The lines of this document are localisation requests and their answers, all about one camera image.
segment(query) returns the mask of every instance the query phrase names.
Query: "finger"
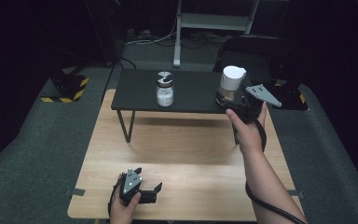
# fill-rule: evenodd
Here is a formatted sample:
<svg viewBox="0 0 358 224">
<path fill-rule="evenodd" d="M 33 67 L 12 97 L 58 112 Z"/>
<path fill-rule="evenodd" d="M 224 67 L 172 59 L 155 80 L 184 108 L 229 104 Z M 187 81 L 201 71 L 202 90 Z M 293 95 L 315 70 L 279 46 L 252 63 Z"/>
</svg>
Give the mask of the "finger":
<svg viewBox="0 0 358 224">
<path fill-rule="evenodd" d="M 242 122 L 242 120 L 238 117 L 238 115 L 231 109 L 226 110 L 226 114 L 228 118 L 231 120 L 231 123 L 237 129 L 237 132 L 242 133 L 246 125 Z"/>
<path fill-rule="evenodd" d="M 132 199 L 131 199 L 129 205 L 127 206 L 127 208 L 130 209 L 131 211 L 134 211 L 135 208 L 136 208 L 136 205 L 138 205 L 138 203 L 139 203 L 139 200 L 141 200 L 141 193 L 140 192 L 136 193 L 132 197 Z"/>
<path fill-rule="evenodd" d="M 261 112 L 260 114 L 258 115 L 258 122 L 260 122 L 260 124 L 263 126 L 264 128 L 264 124 L 265 124 L 265 121 L 266 121 L 266 116 L 267 116 L 267 103 L 264 102 L 262 107 L 261 107 Z"/>
</svg>

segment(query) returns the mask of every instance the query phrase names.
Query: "black cord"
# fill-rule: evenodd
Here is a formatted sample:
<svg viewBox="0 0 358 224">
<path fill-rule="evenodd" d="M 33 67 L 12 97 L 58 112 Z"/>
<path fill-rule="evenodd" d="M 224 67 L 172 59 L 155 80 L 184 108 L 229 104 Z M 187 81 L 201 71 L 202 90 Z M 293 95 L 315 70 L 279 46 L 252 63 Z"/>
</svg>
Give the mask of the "black cord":
<svg viewBox="0 0 358 224">
<path fill-rule="evenodd" d="M 203 47 L 207 43 L 208 43 L 208 38 L 205 36 L 204 42 L 202 44 L 200 44 L 199 46 L 191 48 L 191 47 L 188 47 L 188 46 L 184 45 L 183 43 L 181 43 L 181 46 L 184 47 L 185 49 L 200 49 L 201 47 Z"/>
<path fill-rule="evenodd" d="M 157 45 L 160 45 L 162 47 L 166 47 L 166 48 L 175 46 L 175 42 L 173 42 L 173 44 L 170 44 L 170 45 L 163 45 L 163 44 L 160 44 L 159 42 L 154 42 L 154 43 Z"/>
<path fill-rule="evenodd" d="M 260 133 L 261 148 L 263 148 L 263 152 L 264 152 L 264 150 L 266 150 L 266 144 L 267 144 L 266 130 L 263 128 L 263 125 L 261 125 L 261 123 L 258 121 L 258 119 L 254 119 L 254 123 L 255 123 L 255 126 L 257 127 L 258 132 Z"/>
<path fill-rule="evenodd" d="M 248 195 L 248 197 L 255 203 L 257 203 L 258 205 L 267 208 L 269 211 L 272 211 L 276 214 L 279 214 L 283 217 L 286 217 L 287 219 L 293 221 L 296 224 L 305 224 L 305 222 L 303 222 L 301 219 L 299 219 L 298 217 L 293 216 L 292 214 L 283 211 L 280 208 L 275 207 L 274 205 L 271 205 L 269 203 L 266 203 L 264 201 L 261 201 L 260 199 L 258 199 L 257 197 L 254 196 L 254 194 L 252 193 L 251 189 L 249 188 L 248 183 L 246 182 L 245 184 L 245 190 L 246 190 L 246 194 Z"/>
<path fill-rule="evenodd" d="M 115 196 L 115 192 L 116 192 L 116 189 L 118 186 L 120 186 L 121 184 L 123 183 L 123 179 L 120 178 L 117 180 L 116 184 L 113 186 L 113 190 L 112 190 L 112 194 L 110 195 L 110 199 L 109 199 L 109 203 L 107 204 L 107 212 L 109 214 L 109 217 L 110 217 L 110 211 L 112 210 L 112 200 L 113 200 L 113 197 Z"/>
<path fill-rule="evenodd" d="M 131 63 L 132 66 L 133 66 L 133 68 L 136 70 L 136 65 L 135 65 L 135 63 L 133 63 L 132 61 L 130 61 L 130 60 L 128 60 L 128 59 L 125 59 L 125 58 L 123 58 L 123 57 L 121 57 L 121 59 L 124 60 L 124 61 L 126 61 L 126 62 L 128 62 L 128 63 Z"/>
<path fill-rule="evenodd" d="M 123 66 L 123 64 L 121 63 L 121 61 L 118 61 L 118 64 L 120 64 L 121 70 L 123 70 L 123 69 L 124 69 L 124 66 Z"/>
</svg>

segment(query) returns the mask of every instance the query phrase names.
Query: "forearm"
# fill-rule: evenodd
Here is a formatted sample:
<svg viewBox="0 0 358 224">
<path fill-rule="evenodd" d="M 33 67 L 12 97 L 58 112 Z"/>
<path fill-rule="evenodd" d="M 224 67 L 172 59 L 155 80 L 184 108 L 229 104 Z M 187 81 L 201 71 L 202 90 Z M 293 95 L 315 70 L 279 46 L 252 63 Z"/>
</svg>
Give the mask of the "forearm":
<svg viewBox="0 0 358 224">
<path fill-rule="evenodd" d="M 255 197 L 305 221 L 304 215 L 270 166 L 261 148 L 243 152 L 243 161 L 246 181 Z M 292 223 L 255 203 L 254 209 L 258 223 Z"/>
</svg>

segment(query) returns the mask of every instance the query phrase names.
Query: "gray carpet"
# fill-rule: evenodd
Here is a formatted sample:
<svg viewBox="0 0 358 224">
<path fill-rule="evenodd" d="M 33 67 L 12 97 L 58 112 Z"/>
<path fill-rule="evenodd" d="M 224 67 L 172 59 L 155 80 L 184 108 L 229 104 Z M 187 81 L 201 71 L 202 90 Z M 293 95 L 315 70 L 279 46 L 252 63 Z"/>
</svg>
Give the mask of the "gray carpet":
<svg viewBox="0 0 358 224">
<path fill-rule="evenodd" d="M 195 48 L 201 43 L 184 44 Z M 182 48 L 176 69 L 173 47 L 131 45 L 122 57 L 138 69 L 210 72 L 219 47 Z M 67 192 L 76 184 L 105 85 L 115 88 L 122 68 L 133 66 L 121 60 L 113 71 L 100 64 L 85 67 L 80 74 L 89 83 L 78 102 L 35 99 L 19 136 L 0 154 L 0 223 L 94 223 L 67 216 Z M 309 111 L 270 111 L 296 189 L 304 195 L 306 217 L 309 223 L 358 223 L 358 174 L 312 91 L 306 86 L 300 90 Z"/>
</svg>

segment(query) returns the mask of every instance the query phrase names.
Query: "human hand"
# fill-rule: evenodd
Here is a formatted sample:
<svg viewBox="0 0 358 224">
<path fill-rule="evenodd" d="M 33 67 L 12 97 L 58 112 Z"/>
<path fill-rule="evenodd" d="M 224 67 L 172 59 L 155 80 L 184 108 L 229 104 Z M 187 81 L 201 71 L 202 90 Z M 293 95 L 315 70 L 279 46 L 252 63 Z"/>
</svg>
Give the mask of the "human hand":
<svg viewBox="0 0 358 224">
<path fill-rule="evenodd" d="M 237 129 L 238 138 L 240 140 L 240 150 L 243 154 L 249 150 L 260 150 L 262 149 L 262 140 L 260 133 L 257 129 L 257 126 L 252 122 L 250 124 L 245 124 L 238 117 L 238 115 L 231 109 L 226 110 L 228 118 L 231 120 L 234 127 Z M 258 116 L 258 121 L 264 127 L 265 120 L 267 115 L 267 104 L 264 103 L 261 108 L 260 115 Z"/>
<path fill-rule="evenodd" d="M 141 200 L 141 193 L 136 193 L 126 206 L 120 199 L 120 191 L 121 185 L 117 187 L 113 198 L 112 208 L 110 210 L 110 224 L 131 224 L 136 205 L 138 205 L 139 200 Z"/>
</svg>

